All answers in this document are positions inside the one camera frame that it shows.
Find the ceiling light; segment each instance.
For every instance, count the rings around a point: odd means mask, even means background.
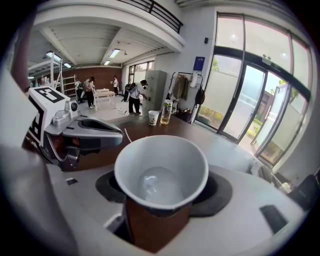
[[[120,52],[119,49],[114,49],[113,52],[110,55],[110,58],[114,58],[119,52]]]
[[[52,54],[53,54],[53,52],[52,52],[52,51],[49,51],[49,52],[47,52],[45,55],[47,55],[48,57],[51,58],[51,57],[52,57]],[[60,58],[59,56],[57,56],[57,55],[54,55],[53,58],[54,58],[56,61],[58,61],[58,62],[61,61],[61,58]]]

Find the plastic bottle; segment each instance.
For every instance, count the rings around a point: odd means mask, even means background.
[[[173,102],[169,99],[164,101],[160,122],[163,125],[169,124]]]

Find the wall sign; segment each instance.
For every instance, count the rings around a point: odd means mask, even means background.
[[[193,70],[202,71],[204,68],[205,57],[195,57]]]

